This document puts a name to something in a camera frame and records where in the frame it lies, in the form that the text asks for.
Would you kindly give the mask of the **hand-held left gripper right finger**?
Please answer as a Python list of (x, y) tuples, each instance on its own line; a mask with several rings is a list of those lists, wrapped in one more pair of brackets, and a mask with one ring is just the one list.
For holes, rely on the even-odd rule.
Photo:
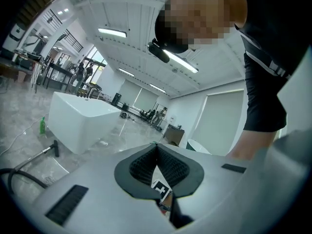
[(161, 144), (156, 146), (156, 165), (170, 187), (179, 184), (190, 172), (182, 155)]

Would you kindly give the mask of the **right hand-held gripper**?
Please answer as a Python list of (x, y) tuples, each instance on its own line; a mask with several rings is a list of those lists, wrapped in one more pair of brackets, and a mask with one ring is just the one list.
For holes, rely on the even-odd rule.
[(179, 229), (193, 222), (189, 216), (181, 213), (177, 199), (169, 186), (157, 179), (151, 187), (160, 194), (158, 208), (176, 228)]

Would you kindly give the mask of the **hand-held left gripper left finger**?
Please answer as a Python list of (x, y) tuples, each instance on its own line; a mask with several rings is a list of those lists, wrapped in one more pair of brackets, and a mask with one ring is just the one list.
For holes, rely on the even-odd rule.
[(157, 145), (150, 146), (131, 155), (129, 172), (139, 182), (151, 186), (154, 170), (157, 165)]

